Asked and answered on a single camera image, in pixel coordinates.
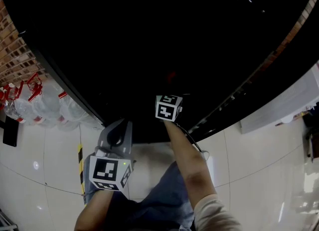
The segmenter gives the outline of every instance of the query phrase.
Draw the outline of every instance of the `sleeve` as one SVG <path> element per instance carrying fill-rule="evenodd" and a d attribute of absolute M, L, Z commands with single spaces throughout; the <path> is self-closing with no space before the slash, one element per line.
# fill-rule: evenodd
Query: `sleeve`
<path fill-rule="evenodd" d="M 216 194 L 201 199 L 194 214 L 197 231 L 242 231 L 240 223 L 225 209 Z"/>

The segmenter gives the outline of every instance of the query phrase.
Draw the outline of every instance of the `red brick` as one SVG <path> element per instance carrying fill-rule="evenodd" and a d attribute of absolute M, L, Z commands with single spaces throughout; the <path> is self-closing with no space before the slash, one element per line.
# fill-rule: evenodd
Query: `red brick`
<path fill-rule="evenodd" d="M 3 39 L 5 39 L 9 34 L 10 34 L 10 29 L 6 27 L 6 28 L 0 33 L 0 38 L 3 40 Z"/>
<path fill-rule="evenodd" d="M 10 55 L 6 55 L 3 60 L 7 63 L 11 60 L 12 58 L 10 57 Z"/>
<path fill-rule="evenodd" d="M 20 71 L 22 68 L 20 66 L 15 66 L 12 68 L 15 72 Z"/>
<path fill-rule="evenodd" d="M 14 51 L 14 50 L 16 50 L 17 48 L 19 48 L 21 45 L 20 45 L 20 43 L 19 43 L 19 41 L 15 41 L 14 43 L 12 43 L 11 45 L 9 45 L 9 49 L 11 50 L 11 51 Z"/>
<path fill-rule="evenodd" d="M 315 6 L 314 0 L 309 0 L 308 4 L 313 8 Z"/>
<path fill-rule="evenodd" d="M 6 46 L 8 46 L 9 44 L 11 44 L 12 43 L 12 41 L 10 40 L 10 36 L 9 37 L 7 37 L 6 39 L 4 39 L 2 42 L 1 42 L 1 45 L 3 46 L 3 47 L 6 47 Z"/>
<path fill-rule="evenodd" d="M 0 51 L 0 58 L 3 58 L 6 55 L 7 55 L 7 52 L 5 51 L 5 49 Z"/>
<path fill-rule="evenodd" d="M 21 54 L 23 54 L 24 52 L 26 52 L 26 49 L 24 46 L 22 46 L 19 48 L 19 51 L 21 52 Z"/>
<path fill-rule="evenodd" d="M 39 75 L 40 80 L 45 81 L 46 80 L 46 76 L 44 74 Z"/>
<path fill-rule="evenodd" d="M 311 11 L 313 10 L 313 8 L 312 8 L 311 5 L 308 3 L 308 4 L 306 5 L 305 10 L 310 14 Z"/>
<path fill-rule="evenodd" d="M 6 10 L 6 7 L 3 8 L 1 14 L 2 14 L 3 17 L 8 15 L 8 11 Z"/>
<path fill-rule="evenodd" d="M 20 49 L 16 49 L 12 52 L 12 54 L 14 55 L 13 57 L 16 58 L 21 56 L 23 53 L 20 51 Z"/>
<path fill-rule="evenodd" d="M 32 52 L 29 52 L 28 55 L 30 58 L 34 58 L 34 54 Z"/>
<path fill-rule="evenodd" d="M 1 25 L 3 26 L 3 28 L 7 27 L 9 25 L 9 22 L 7 20 L 7 18 L 4 18 L 3 21 L 1 22 Z"/>
<path fill-rule="evenodd" d="M 22 80 L 28 80 L 29 78 L 30 78 L 30 76 L 27 74 L 21 76 Z"/>
<path fill-rule="evenodd" d="M 10 17 L 9 15 L 6 17 L 6 19 L 7 19 L 7 21 L 8 21 L 9 23 L 12 22 L 12 19 L 11 19 L 11 17 Z"/>
<path fill-rule="evenodd" d="M 6 68 L 6 66 L 1 66 L 0 67 L 0 73 L 2 73 L 3 71 L 5 71 L 7 68 Z"/>
<path fill-rule="evenodd" d="M 25 45 L 25 42 L 22 38 L 19 39 L 19 42 L 20 42 L 21 46 Z"/>
<path fill-rule="evenodd" d="M 28 67 L 28 70 L 29 70 L 30 72 L 35 72 L 35 71 L 38 70 L 38 67 L 37 67 L 36 65 L 33 65 L 33 66 Z"/>
<path fill-rule="evenodd" d="M 3 2 L 3 0 L 1 0 L 0 1 L 0 10 L 4 7 L 5 5 L 4 5 L 4 2 Z"/>
<path fill-rule="evenodd" d="M 273 62 L 276 58 L 277 58 L 277 57 L 274 56 L 274 55 L 268 56 L 268 60 L 269 60 L 270 62 Z"/>
<path fill-rule="evenodd" d="M 273 63 L 272 61 L 267 60 L 267 61 L 263 64 L 263 66 L 261 67 L 260 70 L 265 71 L 272 63 Z"/>
<path fill-rule="evenodd" d="M 11 42 L 18 38 L 19 32 L 17 30 L 13 31 L 12 34 L 9 36 Z"/>
<path fill-rule="evenodd" d="M 25 61 L 29 59 L 29 56 L 27 54 L 23 54 L 21 57 L 19 57 L 19 60 L 22 62 L 22 61 Z"/>
<path fill-rule="evenodd" d="M 14 78 L 14 76 L 13 76 L 12 74 L 10 74 L 9 76 L 6 77 L 6 80 L 7 80 L 7 81 L 10 81 L 10 80 L 12 80 L 13 78 Z"/>
<path fill-rule="evenodd" d="M 286 40 L 287 40 L 288 42 L 291 42 L 293 38 L 294 38 L 294 35 L 292 35 L 292 34 L 290 34 L 290 33 L 286 36 Z"/>
<path fill-rule="evenodd" d="M 277 57 L 284 51 L 286 47 L 284 45 L 279 45 L 279 47 L 276 49 Z"/>
<path fill-rule="evenodd" d="M 16 60 L 16 59 L 14 59 L 14 60 L 12 60 L 12 61 L 10 61 L 9 62 L 11 65 L 17 65 L 19 62 Z"/>
<path fill-rule="evenodd" d="M 302 25 L 297 21 L 296 24 L 294 25 L 294 29 L 299 31 Z"/>
<path fill-rule="evenodd" d="M 290 34 L 295 37 L 296 34 L 298 33 L 298 30 L 296 30 L 295 28 L 291 29 Z"/>
<path fill-rule="evenodd" d="M 13 23 L 11 23 L 9 26 L 8 26 L 10 32 L 14 31 L 15 30 L 15 26 Z"/>
<path fill-rule="evenodd" d="M 298 22 L 301 24 L 301 25 L 303 25 L 304 23 L 305 23 L 305 21 L 306 21 L 306 19 L 305 19 L 305 17 L 304 16 L 300 16 L 299 17 L 299 19 L 298 19 Z"/>

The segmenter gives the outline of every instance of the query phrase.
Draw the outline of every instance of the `black cable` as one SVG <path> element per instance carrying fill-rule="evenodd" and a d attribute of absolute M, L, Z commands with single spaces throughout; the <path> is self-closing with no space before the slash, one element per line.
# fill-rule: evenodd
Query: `black cable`
<path fill-rule="evenodd" d="M 201 153 L 203 153 L 203 151 L 202 151 L 201 148 L 198 146 L 198 144 L 197 144 L 196 141 L 193 139 L 193 137 L 191 137 L 190 134 L 189 134 L 184 128 L 182 128 L 179 124 L 177 124 L 176 122 L 174 122 L 174 124 L 177 125 L 181 130 L 183 130 L 183 131 L 187 134 L 187 136 L 192 140 L 192 142 L 195 144 L 195 146 L 197 147 L 197 149 L 198 149 Z"/>

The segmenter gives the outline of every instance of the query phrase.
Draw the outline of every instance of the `tiled floor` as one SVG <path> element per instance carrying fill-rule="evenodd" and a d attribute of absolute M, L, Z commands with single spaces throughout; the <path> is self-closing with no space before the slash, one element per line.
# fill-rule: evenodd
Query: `tiled floor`
<path fill-rule="evenodd" d="M 307 230 L 318 209 L 319 169 L 304 154 L 303 121 L 242 135 L 234 124 L 203 141 L 213 183 L 246 231 Z M 0 143 L 0 208 L 21 231 L 72 231 L 84 204 L 77 145 L 93 152 L 99 131 L 21 126 L 18 147 Z M 174 161 L 169 144 L 134 145 L 126 195 L 147 196 Z"/>

